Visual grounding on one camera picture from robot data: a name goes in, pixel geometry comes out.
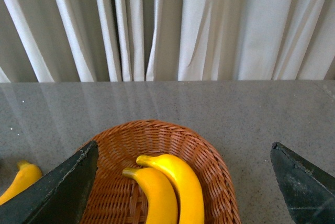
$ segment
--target yellow banana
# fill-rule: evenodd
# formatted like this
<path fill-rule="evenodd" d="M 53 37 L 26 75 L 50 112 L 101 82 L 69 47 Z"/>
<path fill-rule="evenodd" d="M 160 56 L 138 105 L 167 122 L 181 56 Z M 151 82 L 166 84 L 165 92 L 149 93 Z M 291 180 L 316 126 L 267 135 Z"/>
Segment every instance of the yellow banana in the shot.
<path fill-rule="evenodd" d="M 136 163 L 158 169 L 168 177 L 178 195 L 179 224 L 204 224 L 205 211 L 201 185 L 185 161 L 170 154 L 163 154 L 157 157 L 142 155 L 136 159 Z"/>
<path fill-rule="evenodd" d="M 9 201 L 42 177 L 40 168 L 30 164 L 26 160 L 17 162 L 17 168 L 19 169 L 19 172 L 16 174 L 9 188 L 0 197 L 0 205 Z"/>
<path fill-rule="evenodd" d="M 136 180 L 148 199 L 146 224 L 177 223 L 177 199 L 172 185 L 163 173 L 153 168 L 127 167 L 122 174 Z"/>

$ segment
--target white curtain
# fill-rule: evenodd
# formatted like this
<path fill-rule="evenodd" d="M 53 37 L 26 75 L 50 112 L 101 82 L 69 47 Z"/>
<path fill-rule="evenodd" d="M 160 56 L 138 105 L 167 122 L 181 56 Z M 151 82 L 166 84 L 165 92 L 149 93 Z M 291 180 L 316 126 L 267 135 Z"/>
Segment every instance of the white curtain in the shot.
<path fill-rule="evenodd" d="M 335 0 L 0 0 L 0 82 L 335 78 Z"/>

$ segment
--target banana stem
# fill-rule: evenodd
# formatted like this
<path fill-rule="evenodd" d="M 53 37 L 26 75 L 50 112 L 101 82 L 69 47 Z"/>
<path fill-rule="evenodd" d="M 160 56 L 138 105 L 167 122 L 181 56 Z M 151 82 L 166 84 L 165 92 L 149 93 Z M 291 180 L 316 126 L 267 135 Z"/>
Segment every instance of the banana stem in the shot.
<path fill-rule="evenodd" d="M 151 157 L 150 156 L 147 156 L 147 155 L 141 155 L 141 156 L 138 156 L 137 159 L 136 159 L 136 163 L 138 165 L 144 165 L 146 166 L 149 161 L 151 160 Z"/>
<path fill-rule="evenodd" d="M 137 168 L 127 167 L 123 169 L 122 175 L 127 178 L 134 178 L 135 172 L 137 171 Z"/>
<path fill-rule="evenodd" d="M 25 166 L 30 165 L 30 163 L 26 160 L 20 160 L 20 161 L 17 162 L 16 165 L 17 165 L 17 168 L 20 170 L 20 169 L 24 168 Z"/>

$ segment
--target granite countertop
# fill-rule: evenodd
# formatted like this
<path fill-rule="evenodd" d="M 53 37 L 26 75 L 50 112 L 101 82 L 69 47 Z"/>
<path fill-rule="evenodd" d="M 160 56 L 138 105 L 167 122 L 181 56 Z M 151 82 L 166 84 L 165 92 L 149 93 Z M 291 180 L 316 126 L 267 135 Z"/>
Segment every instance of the granite countertop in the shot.
<path fill-rule="evenodd" d="M 0 193 L 18 159 L 47 173 L 97 133 L 138 119 L 208 140 L 229 168 L 243 223 L 293 223 L 273 142 L 335 176 L 335 81 L 0 84 Z"/>

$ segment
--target wicker basket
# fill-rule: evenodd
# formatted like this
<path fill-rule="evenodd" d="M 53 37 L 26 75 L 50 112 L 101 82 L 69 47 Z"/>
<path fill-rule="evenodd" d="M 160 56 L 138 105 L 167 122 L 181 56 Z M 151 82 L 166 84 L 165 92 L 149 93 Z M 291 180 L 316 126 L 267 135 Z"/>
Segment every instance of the wicker basket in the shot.
<path fill-rule="evenodd" d="M 199 178 L 205 223 L 241 223 L 233 184 L 220 154 L 194 131 L 157 120 L 139 120 L 96 135 L 98 170 L 81 223 L 145 223 L 148 202 L 134 180 L 121 175 L 138 167 L 141 154 L 173 154 L 185 160 Z"/>

